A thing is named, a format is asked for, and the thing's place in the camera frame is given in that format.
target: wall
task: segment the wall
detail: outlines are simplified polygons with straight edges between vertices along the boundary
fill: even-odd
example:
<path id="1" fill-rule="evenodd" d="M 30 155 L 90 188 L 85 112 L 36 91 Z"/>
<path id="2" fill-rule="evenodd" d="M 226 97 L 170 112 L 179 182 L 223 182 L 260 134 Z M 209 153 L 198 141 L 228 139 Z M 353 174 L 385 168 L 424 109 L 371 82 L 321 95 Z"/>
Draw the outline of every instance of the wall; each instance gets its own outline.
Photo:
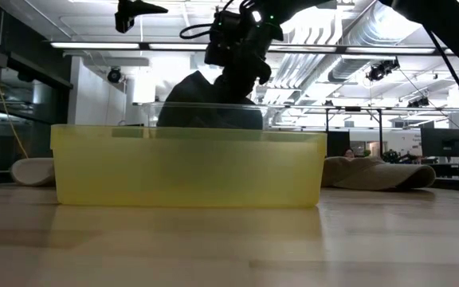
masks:
<path id="1" fill-rule="evenodd" d="M 125 120 L 127 96 L 86 68 L 80 57 L 72 59 L 69 124 L 117 125 Z"/>

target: person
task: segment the person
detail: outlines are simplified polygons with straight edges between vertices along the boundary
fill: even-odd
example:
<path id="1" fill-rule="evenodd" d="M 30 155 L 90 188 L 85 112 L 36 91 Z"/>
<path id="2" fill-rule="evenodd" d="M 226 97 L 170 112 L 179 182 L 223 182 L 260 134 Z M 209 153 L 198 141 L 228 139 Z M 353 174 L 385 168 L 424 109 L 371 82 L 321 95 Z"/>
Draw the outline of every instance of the person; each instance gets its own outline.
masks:
<path id="1" fill-rule="evenodd" d="M 355 158 L 354 150 L 352 150 L 351 148 L 347 148 L 344 151 L 343 156 L 349 159 L 354 159 Z"/>
<path id="2" fill-rule="evenodd" d="M 199 71 L 178 83 L 164 103 L 157 122 L 158 127 L 178 128 L 238 128 L 263 129 L 259 108 L 247 95 L 251 93 L 255 77 L 247 77 L 233 66 L 225 67 L 222 75 L 211 84 Z M 247 108 L 218 107 L 190 104 L 243 104 Z"/>

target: beige cushion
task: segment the beige cushion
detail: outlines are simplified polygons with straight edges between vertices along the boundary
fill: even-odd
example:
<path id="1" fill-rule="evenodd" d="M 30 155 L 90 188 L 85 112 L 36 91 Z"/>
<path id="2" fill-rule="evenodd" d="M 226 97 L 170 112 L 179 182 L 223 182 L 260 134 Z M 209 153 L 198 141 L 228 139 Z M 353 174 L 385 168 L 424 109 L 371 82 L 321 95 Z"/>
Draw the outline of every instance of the beige cushion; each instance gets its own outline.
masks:
<path id="1" fill-rule="evenodd" d="M 435 170 L 420 164 L 390 164 L 377 157 L 348 159 L 330 157 L 324 162 L 322 187 L 380 191 L 429 187 Z"/>
<path id="2" fill-rule="evenodd" d="M 14 181 L 27 187 L 40 187 L 53 185 L 54 161 L 53 159 L 21 159 L 10 168 Z"/>

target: white wall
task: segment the white wall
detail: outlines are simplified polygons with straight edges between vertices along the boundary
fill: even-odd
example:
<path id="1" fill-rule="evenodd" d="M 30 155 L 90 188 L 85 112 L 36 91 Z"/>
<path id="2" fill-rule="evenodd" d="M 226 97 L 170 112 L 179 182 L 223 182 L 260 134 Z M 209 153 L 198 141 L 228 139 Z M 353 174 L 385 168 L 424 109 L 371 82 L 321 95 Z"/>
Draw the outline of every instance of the white wall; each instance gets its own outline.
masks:
<path id="1" fill-rule="evenodd" d="M 135 116 L 140 110 L 131 105 L 131 95 L 86 68 L 80 57 L 72 59 L 71 82 L 74 89 L 70 92 L 69 124 L 117 125 L 123 120 L 125 124 L 142 123 Z"/>

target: desk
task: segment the desk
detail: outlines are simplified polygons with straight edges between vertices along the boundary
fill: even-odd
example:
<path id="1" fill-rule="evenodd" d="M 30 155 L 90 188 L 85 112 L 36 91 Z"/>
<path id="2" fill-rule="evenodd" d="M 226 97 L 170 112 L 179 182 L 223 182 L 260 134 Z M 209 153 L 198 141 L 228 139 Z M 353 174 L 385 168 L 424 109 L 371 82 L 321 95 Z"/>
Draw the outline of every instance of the desk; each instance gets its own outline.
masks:
<path id="1" fill-rule="evenodd" d="M 58 206 L 0 186 L 0 286 L 459 286 L 459 192 L 307 210 Z"/>
<path id="2" fill-rule="evenodd" d="M 435 170 L 439 178 L 459 176 L 459 164 L 457 163 L 430 163 L 428 165 Z"/>

